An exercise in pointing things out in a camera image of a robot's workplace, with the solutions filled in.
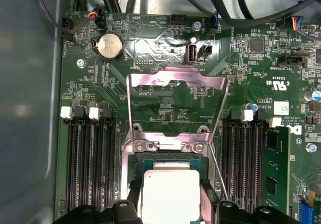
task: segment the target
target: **green circuit board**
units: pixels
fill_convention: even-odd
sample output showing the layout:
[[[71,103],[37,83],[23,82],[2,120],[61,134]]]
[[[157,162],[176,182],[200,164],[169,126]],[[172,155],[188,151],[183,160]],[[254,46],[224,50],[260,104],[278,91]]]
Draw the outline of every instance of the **green circuit board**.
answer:
[[[86,13],[68,14],[74,23],[85,17]],[[284,194],[288,193],[289,199],[283,205],[288,205],[286,210],[290,209],[291,216],[298,219],[298,203],[305,198],[307,190],[321,192],[321,152],[306,150],[308,143],[318,146],[321,142],[321,120],[318,110],[310,111],[312,106],[304,99],[308,90],[320,89],[320,43],[301,37],[292,29],[278,29],[276,23],[253,29],[230,29],[219,25],[215,33],[209,34],[207,18],[185,17],[179,25],[172,21],[171,16],[107,14],[107,31],[116,33],[124,42],[124,54],[116,61],[104,61],[92,49],[92,40],[103,34],[93,20],[75,34],[75,41],[64,41],[61,106],[82,106],[86,111],[91,106],[112,108],[115,133],[112,135],[111,198],[118,199],[120,195],[121,146],[129,129],[126,76],[156,73],[166,65],[185,65],[186,43],[196,37],[197,48],[210,45],[212,53],[199,59],[194,67],[204,76],[226,76],[231,83],[223,118],[232,109],[242,110],[246,104],[255,103],[269,118],[282,118],[282,125],[288,127],[281,128],[284,138],[289,141],[289,155],[286,154],[289,188]],[[192,29],[196,21],[202,24],[202,30]],[[307,32],[321,34],[319,25],[302,24],[301,27]],[[297,52],[302,52],[307,59],[306,66],[277,64],[277,59]],[[84,68],[77,67],[78,59],[85,61]],[[139,86],[131,94],[133,122],[140,123],[144,131],[159,131],[166,135],[196,132],[200,126],[209,126],[217,109],[217,94],[212,89],[189,88],[184,82],[173,81],[162,87]],[[308,125],[306,117],[312,117],[316,122]],[[220,123],[214,137],[218,149],[221,126]],[[65,207],[62,200],[66,196],[68,131],[68,125],[61,121],[56,218]],[[263,198],[261,204],[267,203]]]

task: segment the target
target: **metal socket frame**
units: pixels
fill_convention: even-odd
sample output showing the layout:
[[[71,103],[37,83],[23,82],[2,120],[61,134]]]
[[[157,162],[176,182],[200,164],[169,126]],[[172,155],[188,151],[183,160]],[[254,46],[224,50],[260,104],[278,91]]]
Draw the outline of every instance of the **metal socket frame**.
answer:
[[[220,119],[220,116],[223,111],[224,103],[228,94],[229,81],[226,77],[213,77],[213,76],[202,76],[194,67],[192,66],[167,66],[162,70],[159,70],[155,74],[141,74],[141,73],[132,73],[129,74],[126,78],[127,84],[127,103],[128,103],[128,112],[129,112],[129,131],[130,137],[133,141],[135,140],[147,140],[152,137],[151,133],[147,132],[136,132],[133,131],[133,122],[132,122],[132,108],[131,108],[131,98],[130,98],[130,89],[132,87],[138,87],[139,85],[149,85],[149,86],[166,86],[170,81],[185,81],[188,87],[212,87],[216,90],[222,91],[222,96],[219,100],[219,108],[216,110],[214,115],[213,124],[210,128],[209,133],[194,133],[193,139],[195,141],[205,141],[211,142],[217,125]],[[189,139],[190,133],[185,134],[181,133],[176,137],[166,137],[162,133],[157,135],[159,144],[169,144],[174,143],[175,145],[186,142]]]
[[[219,108],[214,115],[214,122],[210,132],[202,132],[201,127],[197,133],[180,133],[178,136],[168,137],[161,132],[144,132],[140,124],[132,122],[132,108],[130,89],[139,85],[165,86],[171,80],[185,81],[188,87],[212,87],[222,91],[219,100]],[[192,66],[167,66],[155,74],[137,74],[132,73],[126,78],[127,85],[127,103],[129,112],[129,131],[122,149],[121,161],[121,199],[127,198],[128,188],[128,156],[135,152],[150,151],[155,152],[158,149],[163,150],[181,150],[182,152],[194,152],[207,156],[208,149],[212,155],[215,168],[218,171],[220,182],[223,184],[222,176],[219,173],[218,163],[215,156],[215,148],[212,146],[213,137],[223,111],[224,103],[228,94],[229,81],[226,77],[202,76]]]

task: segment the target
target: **white dimm latch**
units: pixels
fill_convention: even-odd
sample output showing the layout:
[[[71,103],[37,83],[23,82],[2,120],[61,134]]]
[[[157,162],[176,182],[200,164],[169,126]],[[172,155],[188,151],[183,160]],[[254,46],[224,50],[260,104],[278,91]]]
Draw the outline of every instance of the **white dimm latch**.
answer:
[[[282,122],[282,118],[272,117],[269,120],[269,126],[270,128],[275,128],[276,126],[282,126],[281,122]]]
[[[90,107],[89,108],[89,118],[91,120],[98,121],[100,118],[100,112],[98,107]]]
[[[251,122],[253,121],[253,110],[251,109],[244,109],[242,110],[242,114],[240,117],[242,122]]]
[[[60,117],[65,120],[72,119],[72,109],[69,106],[62,106],[60,110]]]

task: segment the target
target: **motherboard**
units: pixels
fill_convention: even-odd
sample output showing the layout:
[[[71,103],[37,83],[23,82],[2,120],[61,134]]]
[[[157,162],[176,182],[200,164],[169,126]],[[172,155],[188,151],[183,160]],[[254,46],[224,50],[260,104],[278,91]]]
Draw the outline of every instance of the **motherboard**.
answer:
[[[71,12],[64,24],[86,17]],[[300,28],[321,34],[319,25]],[[137,131],[209,130],[219,108],[216,89],[178,80],[127,89],[129,74],[166,66],[229,81],[213,143],[231,201],[247,211],[270,205],[300,220],[308,192],[321,192],[320,42],[279,22],[234,29],[213,18],[106,13],[66,37],[62,56],[56,218],[81,204],[104,210],[121,198],[130,114]],[[128,160],[127,183],[159,160],[189,161],[201,179],[213,169],[196,153],[137,153]],[[222,195],[219,181],[210,181]]]

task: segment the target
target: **blue connector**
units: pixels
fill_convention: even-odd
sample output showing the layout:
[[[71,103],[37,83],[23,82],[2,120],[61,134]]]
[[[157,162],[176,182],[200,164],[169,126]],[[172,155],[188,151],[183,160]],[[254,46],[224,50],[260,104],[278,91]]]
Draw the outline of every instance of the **blue connector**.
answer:
[[[309,207],[308,203],[300,202],[299,204],[299,220],[302,224],[313,224],[314,209]]]

